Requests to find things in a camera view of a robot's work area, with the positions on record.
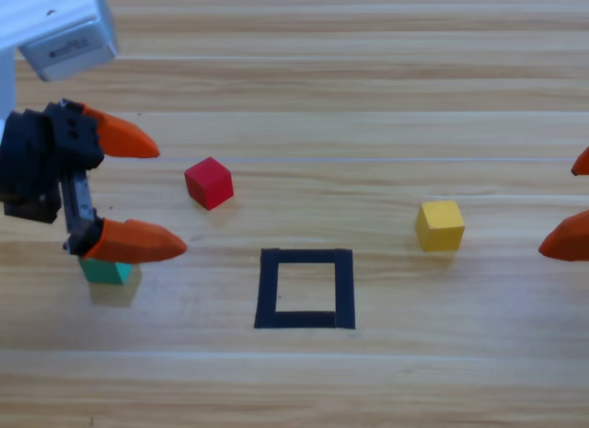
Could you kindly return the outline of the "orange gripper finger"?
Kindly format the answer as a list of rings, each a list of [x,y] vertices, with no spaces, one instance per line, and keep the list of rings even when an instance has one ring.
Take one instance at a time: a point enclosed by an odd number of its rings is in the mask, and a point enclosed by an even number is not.
[[[576,158],[572,165],[571,173],[573,176],[588,176],[589,175],[589,147],[586,147],[582,153]]]
[[[588,211],[565,218],[542,242],[545,257],[565,261],[588,261]]]

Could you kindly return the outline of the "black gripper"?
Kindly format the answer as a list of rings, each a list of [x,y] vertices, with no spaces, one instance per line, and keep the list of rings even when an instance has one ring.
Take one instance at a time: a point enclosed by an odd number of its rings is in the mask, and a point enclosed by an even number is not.
[[[170,260],[188,246],[163,226],[97,215],[87,172],[104,154],[156,158],[156,142],[136,124],[69,100],[44,111],[13,111],[1,141],[4,213],[51,224],[64,211],[64,249],[85,259],[139,264]]]

